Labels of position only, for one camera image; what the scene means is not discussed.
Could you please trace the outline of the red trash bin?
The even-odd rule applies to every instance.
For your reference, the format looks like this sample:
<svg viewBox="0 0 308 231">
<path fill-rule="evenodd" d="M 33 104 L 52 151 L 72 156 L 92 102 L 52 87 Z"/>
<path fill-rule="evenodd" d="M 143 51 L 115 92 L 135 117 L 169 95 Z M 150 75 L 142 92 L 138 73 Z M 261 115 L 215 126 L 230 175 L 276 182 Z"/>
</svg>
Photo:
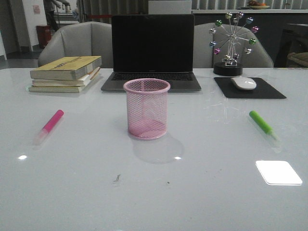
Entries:
<svg viewBox="0 0 308 231">
<path fill-rule="evenodd" d="M 49 25 L 37 25 L 36 32 L 40 48 L 45 48 L 51 40 L 51 27 Z"/>
</svg>

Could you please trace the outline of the pink mesh pen holder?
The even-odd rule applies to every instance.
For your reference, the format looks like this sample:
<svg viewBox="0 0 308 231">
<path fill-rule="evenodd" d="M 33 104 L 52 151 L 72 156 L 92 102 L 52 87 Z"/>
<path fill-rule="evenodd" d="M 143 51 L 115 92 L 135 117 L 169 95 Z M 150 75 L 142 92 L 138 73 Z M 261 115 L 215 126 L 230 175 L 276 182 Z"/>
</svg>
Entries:
<svg viewBox="0 0 308 231">
<path fill-rule="evenodd" d="M 167 132 L 167 95 L 170 84 L 156 78 L 139 78 L 123 85 L 127 96 L 129 134 L 154 140 Z"/>
</svg>

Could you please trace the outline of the green highlighter pen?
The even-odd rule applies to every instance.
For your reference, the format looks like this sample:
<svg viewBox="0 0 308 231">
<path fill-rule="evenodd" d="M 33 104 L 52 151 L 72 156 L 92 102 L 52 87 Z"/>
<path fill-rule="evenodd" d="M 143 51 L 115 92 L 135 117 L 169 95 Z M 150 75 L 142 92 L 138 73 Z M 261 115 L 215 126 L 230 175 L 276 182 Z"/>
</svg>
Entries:
<svg viewBox="0 0 308 231">
<path fill-rule="evenodd" d="M 274 147 L 281 147 L 281 140 L 279 136 L 275 133 L 273 128 L 260 116 L 259 113 L 252 110 L 249 112 L 249 116 L 254 121 L 254 123 L 262 130 L 262 132 L 265 134 L 266 139 Z"/>
</svg>

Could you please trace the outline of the middle white book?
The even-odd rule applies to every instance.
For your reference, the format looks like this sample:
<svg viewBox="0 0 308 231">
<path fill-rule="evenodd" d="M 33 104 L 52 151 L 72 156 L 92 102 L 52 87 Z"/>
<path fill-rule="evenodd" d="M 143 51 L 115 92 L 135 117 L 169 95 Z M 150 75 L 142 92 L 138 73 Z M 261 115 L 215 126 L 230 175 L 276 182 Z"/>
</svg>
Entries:
<svg viewBox="0 0 308 231">
<path fill-rule="evenodd" d="M 92 72 L 84 75 L 77 80 L 46 80 L 34 79 L 32 85 L 35 87 L 85 87 L 99 73 L 100 67 L 95 68 Z"/>
</svg>

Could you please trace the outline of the grey chair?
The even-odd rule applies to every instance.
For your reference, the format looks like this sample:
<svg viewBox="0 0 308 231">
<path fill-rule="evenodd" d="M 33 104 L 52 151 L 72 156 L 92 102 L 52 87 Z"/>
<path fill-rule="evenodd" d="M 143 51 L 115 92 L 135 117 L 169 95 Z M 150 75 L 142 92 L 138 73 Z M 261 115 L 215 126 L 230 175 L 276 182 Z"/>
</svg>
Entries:
<svg viewBox="0 0 308 231">
<path fill-rule="evenodd" d="M 84 22 L 57 30 L 38 58 L 38 66 L 67 56 L 102 57 L 102 67 L 112 68 L 112 26 L 101 22 Z"/>
<path fill-rule="evenodd" d="M 213 64 L 221 62 L 228 54 L 227 34 L 230 25 L 215 26 L 212 23 L 200 24 L 194 27 L 193 67 L 212 68 Z M 238 26 L 239 38 L 236 40 L 235 51 L 239 54 L 237 63 L 244 68 L 272 68 L 271 57 L 262 44 L 250 45 L 250 39 L 257 39 L 250 29 Z"/>
</svg>

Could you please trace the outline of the bottom pale book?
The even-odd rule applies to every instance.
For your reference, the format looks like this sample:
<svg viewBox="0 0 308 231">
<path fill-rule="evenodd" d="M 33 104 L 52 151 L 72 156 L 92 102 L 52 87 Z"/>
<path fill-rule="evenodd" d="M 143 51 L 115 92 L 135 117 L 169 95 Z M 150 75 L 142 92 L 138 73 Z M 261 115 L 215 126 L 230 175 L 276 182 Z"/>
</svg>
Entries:
<svg viewBox="0 0 308 231">
<path fill-rule="evenodd" d="M 31 85 L 31 86 L 28 86 L 28 91 L 30 92 L 79 93 L 83 91 L 86 87 L 87 85 L 85 87 L 35 87 Z"/>
</svg>

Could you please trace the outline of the right grey chair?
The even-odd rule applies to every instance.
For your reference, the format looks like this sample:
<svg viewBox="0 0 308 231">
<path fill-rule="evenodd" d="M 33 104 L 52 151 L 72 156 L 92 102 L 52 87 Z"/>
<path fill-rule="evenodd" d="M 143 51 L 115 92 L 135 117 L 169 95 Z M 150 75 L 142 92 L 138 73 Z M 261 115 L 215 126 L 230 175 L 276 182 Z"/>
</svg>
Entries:
<svg viewBox="0 0 308 231">
<path fill-rule="evenodd" d="M 227 34 L 230 25 L 215 26 L 212 23 L 200 24 L 194 27 L 193 67 L 212 68 L 213 64 L 221 62 L 228 54 Z M 237 63 L 244 68 L 272 68 L 271 57 L 262 44 L 250 45 L 250 39 L 257 39 L 250 29 L 238 26 L 239 38 L 236 40 L 235 51 L 239 54 Z"/>
</svg>

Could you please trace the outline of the ferris wheel desk toy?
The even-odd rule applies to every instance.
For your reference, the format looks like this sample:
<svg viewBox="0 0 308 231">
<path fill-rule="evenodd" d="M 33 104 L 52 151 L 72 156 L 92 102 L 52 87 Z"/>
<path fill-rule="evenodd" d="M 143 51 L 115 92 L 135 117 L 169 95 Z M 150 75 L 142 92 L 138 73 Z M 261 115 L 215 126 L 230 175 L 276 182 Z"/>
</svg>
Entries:
<svg viewBox="0 0 308 231">
<path fill-rule="evenodd" d="M 223 76 L 239 76 L 243 72 L 243 66 L 239 63 L 239 53 L 236 51 L 236 45 L 240 45 L 241 41 L 247 41 L 249 45 L 255 45 L 257 40 L 255 38 L 243 38 L 241 30 L 244 28 L 238 27 L 240 19 L 242 19 L 244 13 L 242 11 L 237 13 L 227 12 L 225 18 L 229 21 L 229 29 L 223 26 L 222 20 L 216 20 L 214 27 L 209 29 L 210 35 L 214 36 L 218 33 L 218 28 L 222 29 L 221 35 L 224 39 L 217 42 L 211 41 L 209 47 L 213 49 L 214 55 L 219 55 L 224 46 L 227 47 L 227 53 L 223 56 L 221 62 L 214 64 L 214 73 Z"/>
</svg>

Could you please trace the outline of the pink highlighter pen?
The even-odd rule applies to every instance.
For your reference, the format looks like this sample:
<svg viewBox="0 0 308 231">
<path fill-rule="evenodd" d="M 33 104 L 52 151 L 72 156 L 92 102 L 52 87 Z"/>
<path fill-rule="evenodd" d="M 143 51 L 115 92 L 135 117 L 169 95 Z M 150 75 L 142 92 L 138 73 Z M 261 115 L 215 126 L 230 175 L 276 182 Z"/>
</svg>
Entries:
<svg viewBox="0 0 308 231">
<path fill-rule="evenodd" d="M 59 120 L 64 115 L 64 111 L 59 109 L 55 112 L 55 114 L 49 119 L 49 121 L 43 126 L 43 128 L 39 131 L 39 133 L 34 138 L 34 145 L 41 145 L 44 140 L 47 138 L 52 129 L 57 125 Z"/>
</svg>

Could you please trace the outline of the top yellow book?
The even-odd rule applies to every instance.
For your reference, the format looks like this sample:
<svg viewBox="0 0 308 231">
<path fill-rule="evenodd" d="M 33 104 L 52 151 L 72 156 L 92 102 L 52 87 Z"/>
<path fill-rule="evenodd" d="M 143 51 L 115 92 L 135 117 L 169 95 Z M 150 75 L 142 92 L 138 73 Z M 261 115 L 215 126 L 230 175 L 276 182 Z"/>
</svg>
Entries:
<svg viewBox="0 0 308 231">
<path fill-rule="evenodd" d="M 30 77 L 47 80 L 77 80 L 101 65 L 101 56 L 63 57 L 30 71 Z"/>
</svg>

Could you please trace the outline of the person in background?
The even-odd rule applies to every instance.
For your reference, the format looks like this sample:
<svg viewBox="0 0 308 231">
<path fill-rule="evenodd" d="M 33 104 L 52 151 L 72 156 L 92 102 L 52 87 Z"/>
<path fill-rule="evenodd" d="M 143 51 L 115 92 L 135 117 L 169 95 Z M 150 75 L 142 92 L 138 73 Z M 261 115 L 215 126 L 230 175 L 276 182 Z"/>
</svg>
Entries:
<svg viewBox="0 0 308 231">
<path fill-rule="evenodd" d="M 65 6 L 70 6 L 70 3 L 67 2 L 66 0 L 44 0 L 43 1 L 47 23 L 54 31 L 57 31 L 59 29 L 55 21 L 55 18 L 54 18 L 54 11 L 55 11 L 55 7 L 61 8 L 60 2 L 64 4 Z"/>
</svg>

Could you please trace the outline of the left grey chair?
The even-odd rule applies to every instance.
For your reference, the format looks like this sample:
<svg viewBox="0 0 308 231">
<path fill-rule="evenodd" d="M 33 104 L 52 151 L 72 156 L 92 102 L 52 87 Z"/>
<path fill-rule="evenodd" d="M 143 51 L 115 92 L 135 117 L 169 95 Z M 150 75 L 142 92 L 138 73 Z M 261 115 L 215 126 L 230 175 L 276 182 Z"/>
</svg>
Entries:
<svg viewBox="0 0 308 231">
<path fill-rule="evenodd" d="M 38 58 L 38 66 L 67 56 L 102 57 L 102 67 L 112 68 L 112 26 L 101 22 L 84 22 L 57 30 Z"/>
</svg>

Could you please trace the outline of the black mouse pad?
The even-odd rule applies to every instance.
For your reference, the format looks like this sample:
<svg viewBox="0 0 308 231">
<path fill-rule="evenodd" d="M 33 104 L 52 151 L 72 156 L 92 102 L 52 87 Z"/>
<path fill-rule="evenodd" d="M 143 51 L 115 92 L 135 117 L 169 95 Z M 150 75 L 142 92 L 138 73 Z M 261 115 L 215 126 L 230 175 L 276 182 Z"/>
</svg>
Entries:
<svg viewBox="0 0 308 231">
<path fill-rule="evenodd" d="M 230 77 L 215 77 L 217 85 L 227 98 L 235 99 L 286 99 L 282 93 L 276 90 L 272 85 L 259 77 L 253 80 L 257 86 L 253 90 L 237 89 L 231 81 Z"/>
</svg>

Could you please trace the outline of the fruit bowl on counter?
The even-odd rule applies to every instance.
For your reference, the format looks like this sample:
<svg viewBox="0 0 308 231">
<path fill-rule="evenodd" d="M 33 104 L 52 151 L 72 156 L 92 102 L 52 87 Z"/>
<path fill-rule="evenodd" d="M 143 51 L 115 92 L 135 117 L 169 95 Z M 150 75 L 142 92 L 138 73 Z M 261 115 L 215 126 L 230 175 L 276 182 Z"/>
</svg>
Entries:
<svg viewBox="0 0 308 231">
<path fill-rule="evenodd" d="M 261 3 L 257 0 L 249 0 L 247 3 L 247 7 L 253 10 L 264 10 L 264 9 L 269 9 L 270 5 Z"/>
</svg>

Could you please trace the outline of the white computer mouse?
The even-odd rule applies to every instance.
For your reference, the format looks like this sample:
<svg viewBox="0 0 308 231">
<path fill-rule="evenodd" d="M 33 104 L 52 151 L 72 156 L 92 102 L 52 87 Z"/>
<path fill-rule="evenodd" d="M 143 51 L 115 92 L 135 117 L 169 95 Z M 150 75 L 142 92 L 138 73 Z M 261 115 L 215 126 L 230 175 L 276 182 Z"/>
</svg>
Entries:
<svg viewBox="0 0 308 231">
<path fill-rule="evenodd" d="M 231 82 L 239 90 L 254 90 L 257 87 L 256 82 L 249 77 L 232 77 Z"/>
</svg>

